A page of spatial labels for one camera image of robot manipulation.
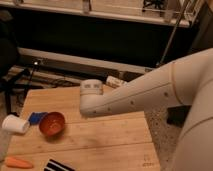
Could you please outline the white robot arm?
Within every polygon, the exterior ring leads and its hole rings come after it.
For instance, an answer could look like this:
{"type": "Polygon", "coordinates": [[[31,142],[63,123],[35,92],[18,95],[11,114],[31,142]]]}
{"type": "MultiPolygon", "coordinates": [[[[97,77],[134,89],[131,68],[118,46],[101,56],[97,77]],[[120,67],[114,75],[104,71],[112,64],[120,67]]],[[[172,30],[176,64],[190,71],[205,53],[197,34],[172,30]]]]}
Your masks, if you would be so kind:
{"type": "Polygon", "coordinates": [[[173,60],[110,92],[80,85],[80,113],[100,117],[155,107],[189,106],[169,171],[213,171],[213,48],[173,60]]]}

